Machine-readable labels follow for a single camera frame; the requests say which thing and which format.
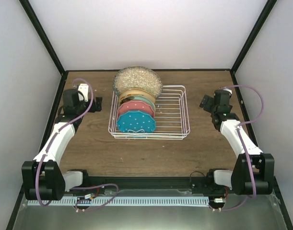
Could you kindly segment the pink polka dot plate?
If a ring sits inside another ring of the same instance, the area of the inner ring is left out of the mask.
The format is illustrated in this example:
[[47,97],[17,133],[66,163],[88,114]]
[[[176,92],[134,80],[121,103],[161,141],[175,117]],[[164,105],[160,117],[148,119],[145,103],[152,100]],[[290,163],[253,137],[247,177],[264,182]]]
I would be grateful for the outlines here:
[[148,113],[151,117],[155,116],[155,111],[151,105],[140,100],[131,100],[123,103],[117,110],[117,116],[120,117],[122,114],[128,111],[141,111]]

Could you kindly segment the beige bird pattern plate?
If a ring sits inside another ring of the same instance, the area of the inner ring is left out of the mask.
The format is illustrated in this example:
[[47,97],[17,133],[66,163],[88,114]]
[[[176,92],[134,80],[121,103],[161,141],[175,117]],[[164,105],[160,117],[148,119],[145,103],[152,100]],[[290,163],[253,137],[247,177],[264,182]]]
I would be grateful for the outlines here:
[[139,88],[131,88],[125,90],[118,98],[118,102],[123,101],[124,99],[132,96],[142,96],[148,100],[150,100],[152,103],[155,103],[156,98],[149,92],[139,89]]

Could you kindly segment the blue polka dot plate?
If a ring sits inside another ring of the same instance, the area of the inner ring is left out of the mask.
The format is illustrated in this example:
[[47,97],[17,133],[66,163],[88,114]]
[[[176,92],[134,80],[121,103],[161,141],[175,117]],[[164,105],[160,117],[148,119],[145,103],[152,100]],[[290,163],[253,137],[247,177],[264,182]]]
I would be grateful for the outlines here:
[[119,116],[117,127],[122,133],[152,133],[156,129],[156,121],[146,112],[132,110]]

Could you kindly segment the mint green flower plate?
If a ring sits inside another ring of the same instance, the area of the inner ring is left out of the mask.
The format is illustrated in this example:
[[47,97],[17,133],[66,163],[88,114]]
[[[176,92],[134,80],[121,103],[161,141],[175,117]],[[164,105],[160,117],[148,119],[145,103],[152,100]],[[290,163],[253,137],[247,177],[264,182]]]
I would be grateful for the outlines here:
[[122,101],[120,101],[119,105],[122,105],[125,102],[132,101],[132,100],[143,101],[143,102],[149,104],[152,107],[152,109],[155,111],[155,104],[151,100],[149,100],[143,96],[138,96],[138,95],[129,96],[129,97],[123,99]]

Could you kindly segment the large speckled grey plate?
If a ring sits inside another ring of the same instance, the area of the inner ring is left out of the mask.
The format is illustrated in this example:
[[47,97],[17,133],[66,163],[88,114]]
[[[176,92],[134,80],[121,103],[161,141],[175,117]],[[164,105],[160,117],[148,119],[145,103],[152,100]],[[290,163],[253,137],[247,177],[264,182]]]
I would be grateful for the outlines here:
[[156,99],[163,90],[163,84],[158,74],[142,66],[126,67],[119,70],[113,78],[112,86],[118,96],[128,89],[135,88],[147,91]]

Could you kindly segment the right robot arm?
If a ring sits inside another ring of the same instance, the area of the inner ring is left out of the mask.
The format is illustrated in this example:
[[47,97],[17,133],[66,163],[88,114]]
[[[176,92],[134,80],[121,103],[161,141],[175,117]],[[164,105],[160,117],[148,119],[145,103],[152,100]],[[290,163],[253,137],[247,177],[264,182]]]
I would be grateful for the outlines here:
[[239,117],[232,113],[231,90],[216,90],[214,96],[204,95],[200,107],[210,113],[214,128],[228,141],[237,160],[233,170],[210,170],[206,188],[217,193],[223,186],[237,195],[269,195],[274,183],[274,157],[256,146],[242,128]]

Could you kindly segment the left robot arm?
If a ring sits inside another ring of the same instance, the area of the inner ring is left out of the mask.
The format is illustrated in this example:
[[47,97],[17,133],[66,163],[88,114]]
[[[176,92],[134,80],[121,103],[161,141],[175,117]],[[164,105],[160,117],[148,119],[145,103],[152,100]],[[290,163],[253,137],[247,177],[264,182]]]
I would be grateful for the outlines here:
[[85,170],[62,173],[60,161],[70,140],[76,134],[86,113],[101,111],[90,87],[82,83],[76,89],[63,92],[63,105],[58,110],[52,133],[40,152],[22,165],[23,189],[27,200],[37,200],[44,206],[61,200],[65,192],[75,188],[87,193],[91,182],[84,177]]

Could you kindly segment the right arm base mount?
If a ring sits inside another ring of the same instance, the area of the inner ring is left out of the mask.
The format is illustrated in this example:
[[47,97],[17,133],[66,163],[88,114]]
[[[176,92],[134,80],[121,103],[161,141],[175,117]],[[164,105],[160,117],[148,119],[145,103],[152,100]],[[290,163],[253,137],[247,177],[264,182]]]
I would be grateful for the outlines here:
[[210,194],[228,193],[231,189],[224,185],[218,185],[214,181],[214,169],[210,169],[206,173],[201,171],[193,171],[189,175],[190,187],[193,190],[200,190]]

